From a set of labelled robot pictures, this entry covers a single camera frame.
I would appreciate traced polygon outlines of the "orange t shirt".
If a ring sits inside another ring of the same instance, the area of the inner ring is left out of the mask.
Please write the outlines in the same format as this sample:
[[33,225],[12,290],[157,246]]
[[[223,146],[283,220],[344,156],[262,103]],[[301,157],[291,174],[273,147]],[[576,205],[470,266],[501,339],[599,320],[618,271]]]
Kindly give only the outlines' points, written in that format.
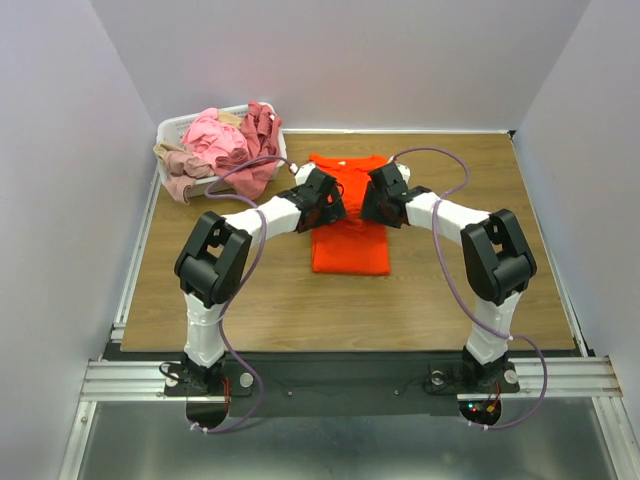
[[309,161],[342,185],[346,217],[311,234],[311,269],[319,274],[386,276],[391,272],[386,227],[361,218],[369,172],[387,163],[379,155]]

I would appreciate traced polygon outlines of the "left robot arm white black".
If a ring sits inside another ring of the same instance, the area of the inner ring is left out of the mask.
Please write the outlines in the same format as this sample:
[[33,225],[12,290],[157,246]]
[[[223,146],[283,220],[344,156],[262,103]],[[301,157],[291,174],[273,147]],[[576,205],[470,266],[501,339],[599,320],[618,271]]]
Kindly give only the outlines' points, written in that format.
[[196,222],[175,266],[187,309],[187,337],[180,365],[165,371],[177,384],[215,394],[223,377],[225,343],[220,325],[245,277],[249,252],[264,251],[266,241],[288,233],[331,225],[346,217],[343,188],[333,176],[311,166],[296,177],[296,186],[243,212],[221,216],[208,211]]

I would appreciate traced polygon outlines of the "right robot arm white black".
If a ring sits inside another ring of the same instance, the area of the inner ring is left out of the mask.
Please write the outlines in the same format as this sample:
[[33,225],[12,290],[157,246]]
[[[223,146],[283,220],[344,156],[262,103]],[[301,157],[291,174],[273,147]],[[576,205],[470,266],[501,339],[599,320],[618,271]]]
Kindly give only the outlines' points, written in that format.
[[507,357],[516,307],[537,273],[537,264],[517,217],[509,210],[494,213],[470,209],[438,196],[424,187],[409,188],[407,167],[390,162],[369,173],[361,218],[393,228],[404,225],[429,230],[441,266],[445,265],[440,240],[462,249],[467,282],[475,294],[475,307],[461,301],[452,277],[445,280],[472,329],[462,359],[445,377],[444,367],[431,369],[431,381],[454,391],[482,390],[498,384],[506,392],[519,389],[515,367]]

